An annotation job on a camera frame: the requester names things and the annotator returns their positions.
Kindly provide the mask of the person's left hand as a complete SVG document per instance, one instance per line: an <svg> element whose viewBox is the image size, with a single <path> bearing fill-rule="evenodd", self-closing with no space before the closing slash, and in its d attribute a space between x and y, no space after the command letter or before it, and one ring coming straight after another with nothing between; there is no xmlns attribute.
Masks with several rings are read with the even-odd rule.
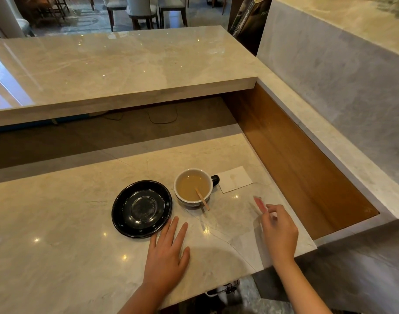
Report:
<svg viewBox="0 0 399 314"><path fill-rule="evenodd" d="M175 233L171 247L161 246L161 231L159 235L150 237L143 283L158 283L175 288L181 281L186 272L186 269L181 269L181 256L187 230L188 223L185 222L179 232Z"/></svg>

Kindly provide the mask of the person's right hand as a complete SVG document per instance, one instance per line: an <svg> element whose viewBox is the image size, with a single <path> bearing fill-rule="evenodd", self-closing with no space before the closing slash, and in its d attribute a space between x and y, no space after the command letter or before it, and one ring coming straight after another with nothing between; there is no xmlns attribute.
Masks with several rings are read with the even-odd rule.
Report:
<svg viewBox="0 0 399 314"><path fill-rule="evenodd" d="M260 224L273 266L274 261L294 259L299 231L289 213L271 216L262 198L254 196L253 199L261 212Z"/></svg>

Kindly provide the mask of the person's right forearm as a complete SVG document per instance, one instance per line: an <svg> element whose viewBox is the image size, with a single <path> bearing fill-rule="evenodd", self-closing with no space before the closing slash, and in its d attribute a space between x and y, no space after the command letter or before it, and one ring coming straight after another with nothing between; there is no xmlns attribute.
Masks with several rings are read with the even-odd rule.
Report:
<svg viewBox="0 0 399 314"><path fill-rule="evenodd" d="M333 314L294 259L274 261L274 267L295 314Z"/></svg>

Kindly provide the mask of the person's left forearm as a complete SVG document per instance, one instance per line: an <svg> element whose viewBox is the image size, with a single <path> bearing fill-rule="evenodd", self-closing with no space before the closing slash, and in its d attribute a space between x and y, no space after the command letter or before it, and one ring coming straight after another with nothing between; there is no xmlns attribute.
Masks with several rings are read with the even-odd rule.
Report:
<svg viewBox="0 0 399 314"><path fill-rule="evenodd" d="M117 314L154 314L173 289L170 285L142 283Z"/></svg>

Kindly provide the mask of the black glossy saucer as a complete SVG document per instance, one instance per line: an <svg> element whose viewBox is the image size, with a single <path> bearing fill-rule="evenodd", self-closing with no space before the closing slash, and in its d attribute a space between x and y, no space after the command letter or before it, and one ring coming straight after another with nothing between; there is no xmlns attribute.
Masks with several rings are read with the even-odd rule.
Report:
<svg viewBox="0 0 399 314"><path fill-rule="evenodd" d="M165 185L140 180L123 189L112 206L112 223L122 235L135 239L151 237L171 217L173 200Z"/></svg>

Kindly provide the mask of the wooden stir stick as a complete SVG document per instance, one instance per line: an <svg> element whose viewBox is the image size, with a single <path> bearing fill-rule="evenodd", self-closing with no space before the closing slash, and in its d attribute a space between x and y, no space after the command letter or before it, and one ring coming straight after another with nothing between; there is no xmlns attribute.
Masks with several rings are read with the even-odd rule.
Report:
<svg viewBox="0 0 399 314"><path fill-rule="evenodd" d="M198 195L198 197L200 198L200 200L202 201L203 206L207 209L207 211L210 211L210 207L207 204L206 200L204 199L204 197L202 196L202 194L200 193L199 189L196 187L195 191Z"/></svg>

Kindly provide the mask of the white paper napkin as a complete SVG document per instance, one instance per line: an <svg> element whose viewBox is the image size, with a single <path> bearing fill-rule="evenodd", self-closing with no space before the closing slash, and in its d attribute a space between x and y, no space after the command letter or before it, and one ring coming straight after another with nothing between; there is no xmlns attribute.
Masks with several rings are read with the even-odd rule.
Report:
<svg viewBox="0 0 399 314"><path fill-rule="evenodd" d="M217 175L220 179L218 185L222 193L228 193L253 183L243 166L220 172Z"/></svg>

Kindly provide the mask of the blue strip under counter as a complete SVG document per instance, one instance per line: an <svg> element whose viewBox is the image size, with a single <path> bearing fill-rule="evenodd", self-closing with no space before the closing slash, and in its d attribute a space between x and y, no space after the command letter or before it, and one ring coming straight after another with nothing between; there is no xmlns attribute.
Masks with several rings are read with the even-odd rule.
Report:
<svg viewBox="0 0 399 314"><path fill-rule="evenodd" d="M50 120L31 121L31 122L20 123L20 124L0 126L0 133L23 130L23 129L27 129L27 128L41 127L41 126L58 125L58 124L72 122L72 121L86 120L91 117L93 117L93 116L90 116L89 114L82 114L82 115L76 115L76 116L59 117L59 118L54 118L54 119L50 119Z"/></svg>

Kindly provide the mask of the dark glossy magazine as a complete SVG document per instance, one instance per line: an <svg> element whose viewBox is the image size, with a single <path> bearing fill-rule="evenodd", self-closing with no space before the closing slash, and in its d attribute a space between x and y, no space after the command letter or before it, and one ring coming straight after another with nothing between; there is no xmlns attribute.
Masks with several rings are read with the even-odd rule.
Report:
<svg viewBox="0 0 399 314"><path fill-rule="evenodd" d="M263 30L272 0L232 0L228 32L254 56L263 35Z"/></svg>

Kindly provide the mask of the upholstered dining chair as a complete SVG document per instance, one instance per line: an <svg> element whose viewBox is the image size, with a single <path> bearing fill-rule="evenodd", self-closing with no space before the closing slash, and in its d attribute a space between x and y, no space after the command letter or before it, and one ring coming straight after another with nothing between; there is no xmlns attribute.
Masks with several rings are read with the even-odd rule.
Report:
<svg viewBox="0 0 399 314"><path fill-rule="evenodd" d="M114 11L126 10L127 0L103 0L107 9L111 31L114 31Z"/></svg>
<svg viewBox="0 0 399 314"><path fill-rule="evenodd" d="M126 0L126 13L133 21L134 30L140 30L138 20L145 20L147 28L154 29L153 19L155 19L157 29L160 28L157 6L151 4L150 0Z"/></svg>
<svg viewBox="0 0 399 314"><path fill-rule="evenodd" d="M189 0L157 0L160 29L164 29L164 12L179 11L184 27L188 27L186 8Z"/></svg>

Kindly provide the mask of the dark wooden chair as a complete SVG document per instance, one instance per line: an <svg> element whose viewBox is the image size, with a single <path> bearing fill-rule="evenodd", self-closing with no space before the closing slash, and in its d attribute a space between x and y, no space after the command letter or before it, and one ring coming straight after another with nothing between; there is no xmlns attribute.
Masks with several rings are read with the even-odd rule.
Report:
<svg viewBox="0 0 399 314"><path fill-rule="evenodd" d="M29 20L31 26L51 22L62 26L70 9L66 0L14 0L19 13Z"/></svg>

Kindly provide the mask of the white round column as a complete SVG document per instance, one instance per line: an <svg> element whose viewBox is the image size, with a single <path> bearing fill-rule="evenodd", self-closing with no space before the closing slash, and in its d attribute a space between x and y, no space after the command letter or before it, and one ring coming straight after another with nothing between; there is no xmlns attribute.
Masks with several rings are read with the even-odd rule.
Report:
<svg viewBox="0 0 399 314"><path fill-rule="evenodd" d="M0 0L0 38L25 38L7 0Z"/></svg>

